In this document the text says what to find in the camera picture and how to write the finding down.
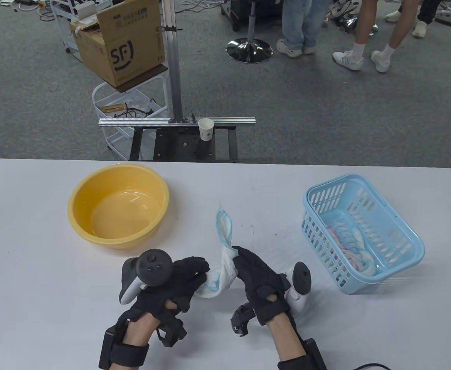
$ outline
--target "hand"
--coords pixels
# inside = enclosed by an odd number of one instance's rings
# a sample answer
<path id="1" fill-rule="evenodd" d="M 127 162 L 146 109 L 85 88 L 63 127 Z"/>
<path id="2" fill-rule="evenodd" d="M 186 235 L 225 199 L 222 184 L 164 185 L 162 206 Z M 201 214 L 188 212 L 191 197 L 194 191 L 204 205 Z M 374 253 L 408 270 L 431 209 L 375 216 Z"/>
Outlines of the hand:
<path id="1" fill-rule="evenodd" d="M 163 285 L 147 287 L 138 294 L 137 300 L 131 307 L 140 312 L 148 312 L 153 317 L 159 317 L 167 311 L 166 301 L 176 305 L 174 314 L 187 312 L 193 294 L 202 285 L 210 270 L 208 262 L 202 257 L 188 257 L 175 261 L 171 277 Z"/>
<path id="2" fill-rule="evenodd" d="M 246 298 L 260 324 L 264 325 L 279 313 L 288 311 L 289 305 L 284 299 L 284 293 L 289 288 L 287 281 L 253 252 L 241 247 L 233 248 L 239 252 L 233 260 L 237 276 L 244 282 Z"/>

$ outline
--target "gray carpet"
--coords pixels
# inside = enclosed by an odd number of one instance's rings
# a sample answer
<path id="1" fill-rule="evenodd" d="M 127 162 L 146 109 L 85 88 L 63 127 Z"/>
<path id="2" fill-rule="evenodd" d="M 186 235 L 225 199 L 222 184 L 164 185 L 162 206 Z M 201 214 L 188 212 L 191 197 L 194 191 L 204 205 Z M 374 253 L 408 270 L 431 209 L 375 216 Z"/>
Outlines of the gray carpet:
<path id="1" fill-rule="evenodd" d="M 383 17 L 396 7 L 379 2 L 366 54 L 386 44 Z M 333 24 L 316 56 L 245 65 L 224 49 L 246 30 L 234 33 L 218 9 L 177 19 L 185 113 L 255 116 L 255 128 L 238 130 L 244 162 L 451 167 L 450 27 L 409 36 L 381 75 L 369 58 L 361 72 L 331 60 L 353 42 Z M 257 37 L 274 45 L 280 27 L 259 25 Z M 100 81 L 65 54 L 54 22 L 0 7 L 0 157 L 116 159 L 91 105 Z M 162 102 L 157 90 L 146 93 Z"/>

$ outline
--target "shoe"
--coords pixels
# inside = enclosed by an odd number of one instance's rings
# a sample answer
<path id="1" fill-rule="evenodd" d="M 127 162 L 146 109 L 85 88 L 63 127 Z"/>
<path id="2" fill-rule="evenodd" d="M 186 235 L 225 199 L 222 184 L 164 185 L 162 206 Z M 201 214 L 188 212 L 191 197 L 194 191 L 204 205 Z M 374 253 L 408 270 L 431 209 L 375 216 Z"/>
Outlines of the shoe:
<path id="1" fill-rule="evenodd" d="M 332 58 L 335 60 L 335 63 L 352 69 L 353 71 L 360 71 L 363 68 L 364 58 L 361 58 L 359 61 L 354 61 L 354 58 L 352 58 L 352 50 L 345 51 L 344 53 L 333 53 Z"/>
<path id="2" fill-rule="evenodd" d="M 284 39 L 278 40 L 277 44 L 277 51 L 281 54 L 285 54 L 288 57 L 291 58 L 297 58 L 298 56 L 302 55 L 303 52 L 301 50 L 291 50 L 289 49 L 286 44 L 284 44 Z"/>
<path id="3" fill-rule="evenodd" d="M 303 46 L 303 54 L 314 54 L 316 46 Z"/>
<path id="4" fill-rule="evenodd" d="M 422 39 L 426 35 L 426 22 L 417 20 L 416 27 L 412 31 L 412 36 Z"/>
<path id="5" fill-rule="evenodd" d="M 373 53 L 371 53 L 371 60 L 375 62 L 375 67 L 377 68 L 377 71 L 380 73 L 386 73 L 388 72 L 388 69 L 390 67 L 390 61 L 381 62 L 379 55 L 381 51 L 375 50 Z"/>
<path id="6" fill-rule="evenodd" d="M 393 13 L 387 14 L 385 16 L 385 20 L 387 22 L 398 22 L 402 13 L 398 10 L 395 10 Z"/>

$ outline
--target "blue plastic basket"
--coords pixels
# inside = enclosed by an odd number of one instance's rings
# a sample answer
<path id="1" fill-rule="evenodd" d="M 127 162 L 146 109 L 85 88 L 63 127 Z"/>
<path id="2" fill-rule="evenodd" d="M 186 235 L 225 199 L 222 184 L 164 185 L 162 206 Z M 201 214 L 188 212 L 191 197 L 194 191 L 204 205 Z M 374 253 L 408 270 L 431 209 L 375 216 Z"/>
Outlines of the blue plastic basket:
<path id="1" fill-rule="evenodd" d="M 316 185 L 303 202 L 303 233 L 344 293 L 378 284 L 424 257 L 422 240 L 362 176 L 345 175 Z M 375 260 L 373 276 L 363 275 L 349 263 L 327 226 L 335 229 L 341 245 L 348 249 L 356 247 L 351 231 L 355 227 L 361 231 L 365 248 Z"/>

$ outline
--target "black glove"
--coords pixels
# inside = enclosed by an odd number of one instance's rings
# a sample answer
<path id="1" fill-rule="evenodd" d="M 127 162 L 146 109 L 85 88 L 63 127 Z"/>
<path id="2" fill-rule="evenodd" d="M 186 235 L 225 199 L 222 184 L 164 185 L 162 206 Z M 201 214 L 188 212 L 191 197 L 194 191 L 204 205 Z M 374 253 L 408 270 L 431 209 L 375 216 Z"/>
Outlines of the black glove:
<path id="1" fill-rule="evenodd" d="M 285 275 L 277 274 L 253 252 L 241 247 L 233 248 L 239 252 L 239 256 L 233 260 L 237 276 L 244 282 L 246 298 L 258 322 L 265 325 L 278 314 L 288 312 L 290 307 L 284 299 L 284 293 L 290 284 Z M 266 299 L 271 295 L 277 296 L 275 302 Z"/>
<path id="2" fill-rule="evenodd" d="M 183 339 L 186 331 L 183 322 L 176 319 L 178 313 L 190 309 L 190 301 L 195 291 L 206 280 L 206 272 L 210 270 L 208 262 L 202 257 L 188 257 L 175 261 L 173 272 L 169 280 L 157 287 L 147 287 L 142 290 L 131 309 L 121 315 L 118 322 L 130 319 L 137 321 L 143 314 L 149 312 L 161 322 L 159 329 L 164 331 L 165 337 L 159 339 L 167 347 L 172 347 L 178 339 Z M 168 310 L 164 304 L 167 300 L 176 303 L 175 310 Z"/>

